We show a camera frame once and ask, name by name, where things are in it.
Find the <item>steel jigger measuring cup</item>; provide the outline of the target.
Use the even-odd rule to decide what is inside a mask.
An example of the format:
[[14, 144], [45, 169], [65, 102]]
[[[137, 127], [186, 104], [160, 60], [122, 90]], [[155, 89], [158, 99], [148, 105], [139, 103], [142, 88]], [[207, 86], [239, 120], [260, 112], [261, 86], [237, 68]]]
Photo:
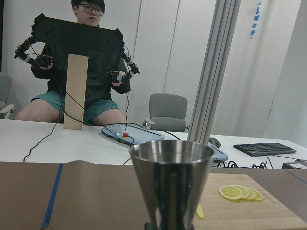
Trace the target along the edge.
[[213, 162], [213, 150], [183, 140], [160, 140], [129, 149], [148, 210], [146, 230], [192, 230]]

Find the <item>grey office chair right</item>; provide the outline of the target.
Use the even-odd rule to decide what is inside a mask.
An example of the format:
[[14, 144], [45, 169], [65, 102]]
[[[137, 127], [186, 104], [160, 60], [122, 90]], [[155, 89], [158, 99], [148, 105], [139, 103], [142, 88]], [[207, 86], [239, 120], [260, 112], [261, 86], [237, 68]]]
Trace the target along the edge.
[[170, 93], [153, 93], [149, 99], [149, 117], [142, 125], [148, 130], [184, 132], [188, 101], [185, 97]]

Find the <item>grey office chair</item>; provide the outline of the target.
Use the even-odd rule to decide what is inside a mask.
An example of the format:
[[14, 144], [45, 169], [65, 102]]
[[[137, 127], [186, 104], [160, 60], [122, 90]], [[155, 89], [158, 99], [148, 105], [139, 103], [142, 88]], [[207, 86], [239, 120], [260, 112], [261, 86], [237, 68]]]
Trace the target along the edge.
[[170, 93], [153, 93], [149, 99], [149, 117], [142, 125], [148, 130], [184, 132], [188, 101], [185, 97]]
[[7, 104], [12, 79], [4, 72], [0, 73], [0, 118], [8, 119], [11, 114], [15, 113], [15, 105]]

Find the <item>teach pendant with red button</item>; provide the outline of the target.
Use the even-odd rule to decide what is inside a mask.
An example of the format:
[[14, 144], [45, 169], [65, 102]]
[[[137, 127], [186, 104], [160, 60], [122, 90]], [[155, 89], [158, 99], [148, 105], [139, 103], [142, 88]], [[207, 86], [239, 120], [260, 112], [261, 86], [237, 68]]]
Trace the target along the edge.
[[101, 128], [101, 133], [120, 143], [132, 145], [165, 138], [163, 134], [142, 128], [139, 125], [127, 123], [104, 126]]

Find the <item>seated operator in black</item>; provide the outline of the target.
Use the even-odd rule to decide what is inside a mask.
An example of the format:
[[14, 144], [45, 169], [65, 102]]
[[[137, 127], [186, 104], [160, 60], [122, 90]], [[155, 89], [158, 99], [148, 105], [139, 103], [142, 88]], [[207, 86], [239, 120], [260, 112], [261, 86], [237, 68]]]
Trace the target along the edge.
[[[104, 1], [73, 0], [71, 5], [78, 23], [99, 26], [105, 13]], [[64, 118], [68, 51], [61, 46], [45, 44], [41, 54], [50, 56], [51, 64], [46, 68], [32, 66], [31, 71], [36, 78], [48, 80], [47, 92], [34, 97], [15, 118], [55, 123]], [[120, 94], [129, 92], [130, 78], [121, 56], [90, 51], [83, 121], [98, 126], [125, 123], [126, 116], [112, 100], [111, 90]]]

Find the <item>upright wooden plank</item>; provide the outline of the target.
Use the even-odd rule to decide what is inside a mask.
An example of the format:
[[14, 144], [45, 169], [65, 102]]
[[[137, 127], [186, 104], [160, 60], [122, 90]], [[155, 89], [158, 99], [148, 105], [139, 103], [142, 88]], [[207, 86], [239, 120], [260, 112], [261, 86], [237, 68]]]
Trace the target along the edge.
[[65, 129], [81, 130], [88, 70], [88, 57], [69, 54], [65, 96]]

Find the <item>black keyboard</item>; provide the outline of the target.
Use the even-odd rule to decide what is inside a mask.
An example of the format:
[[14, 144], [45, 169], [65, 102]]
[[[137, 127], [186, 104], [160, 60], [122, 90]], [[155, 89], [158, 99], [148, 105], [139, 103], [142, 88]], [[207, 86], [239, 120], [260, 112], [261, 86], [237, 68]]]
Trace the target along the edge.
[[296, 153], [295, 149], [278, 142], [235, 144], [233, 147], [251, 157]]

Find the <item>yellow plastic knife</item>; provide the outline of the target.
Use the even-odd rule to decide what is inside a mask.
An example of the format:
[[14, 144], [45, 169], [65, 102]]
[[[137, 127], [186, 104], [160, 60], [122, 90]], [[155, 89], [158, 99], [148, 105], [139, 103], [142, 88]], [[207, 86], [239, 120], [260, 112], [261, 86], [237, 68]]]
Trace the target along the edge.
[[196, 208], [196, 215], [199, 219], [204, 219], [205, 218], [205, 215], [204, 215], [204, 212], [203, 212], [203, 209], [201, 207], [200, 204], [197, 205], [197, 208]]

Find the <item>lemon slice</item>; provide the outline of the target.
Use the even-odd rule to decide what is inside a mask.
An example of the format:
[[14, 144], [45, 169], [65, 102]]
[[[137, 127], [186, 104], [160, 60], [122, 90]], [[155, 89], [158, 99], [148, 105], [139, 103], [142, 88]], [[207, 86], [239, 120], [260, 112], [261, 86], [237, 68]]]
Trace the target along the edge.
[[246, 198], [246, 200], [254, 200], [256, 197], [256, 193], [254, 192], [254, 190], [250, 187], [245, 187], [246, 190], [249, 192], [248, 197]]
[[234, 185], [225, 185], [219, 188], [219, 194], [225, 199], [236, 201], [243, 197], [243, 192]]
[[264, 199], [263, 194], [261, 192], [259, 192], [256, 189], [252, 189], [252, 190], [255, 193], [255, 198], [254, 198], [255, 201], [262, 201]]
[[236, 187], [242, 192], [242, 197], [241, 199], [247, 199], [249, 198], [249, 190], [245, 188], [244, 186], [241, 185], [236, 185]]

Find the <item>blue tape line lengthwise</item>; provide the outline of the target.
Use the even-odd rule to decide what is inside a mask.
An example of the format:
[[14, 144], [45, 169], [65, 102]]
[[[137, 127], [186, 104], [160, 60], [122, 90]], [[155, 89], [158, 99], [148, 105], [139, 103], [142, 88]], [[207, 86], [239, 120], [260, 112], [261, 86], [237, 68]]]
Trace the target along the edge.
[[56, 200], [56, 195], [57, 195], [57, 191], [58, 191], [58, 187], [59, 187], [59, 182], [60, 182], [63, 166], [64, 166], [63, 163], [59, 164], [58, 171], [57, 171], [55, 181], [54, 181], [54, 185], [53, 185], [53, 188], [52, 188], [52, 192], [51, 192], [51, 195], [50, 195], [50, 199], [49, 199], [49, 202], [48, 202], [48, 206], [47, 206], [47, 209], [46, 209], [46, 213], [45, 213], [43, 223], [42, 223], [42, 226], [41, 226], [42, 230], [44, 230], [49, 225], [50, 220], [51, 220], [52, 211], [53, 211], [54, 203], [55, 203], [55, 200]]

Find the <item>grey office chair left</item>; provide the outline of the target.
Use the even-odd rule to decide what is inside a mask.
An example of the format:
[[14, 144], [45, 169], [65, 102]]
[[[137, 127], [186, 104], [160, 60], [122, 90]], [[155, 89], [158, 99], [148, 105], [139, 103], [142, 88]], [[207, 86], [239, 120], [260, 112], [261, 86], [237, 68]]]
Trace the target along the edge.
[[11, 114], [15, 113], [15, 105], [7, 104], [12, 79], [4, 72], [0, 73], [0, 118], [8, 119]]

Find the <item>wooden cutting board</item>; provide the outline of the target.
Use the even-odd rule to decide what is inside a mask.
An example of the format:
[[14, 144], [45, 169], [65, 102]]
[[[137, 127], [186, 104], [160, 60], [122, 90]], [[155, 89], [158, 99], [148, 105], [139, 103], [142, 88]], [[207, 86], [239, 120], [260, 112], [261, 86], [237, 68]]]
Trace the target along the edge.
[[[262, 201], [231, 201], [219, 194], [223, 185], [257, 189]], [[246, 174], [210, 173], [199, 201], [204, 219], [194, 217], [197, 230], [305, 230], [306, 222]]]

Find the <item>aluminium frame post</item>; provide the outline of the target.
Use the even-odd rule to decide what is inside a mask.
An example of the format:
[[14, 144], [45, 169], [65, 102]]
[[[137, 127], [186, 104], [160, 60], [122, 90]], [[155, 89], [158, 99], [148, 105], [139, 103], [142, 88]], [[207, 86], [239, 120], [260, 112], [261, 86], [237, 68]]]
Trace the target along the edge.
[[240, 0], [216, 1], [188, 141], [209, 142], [240, 4]]

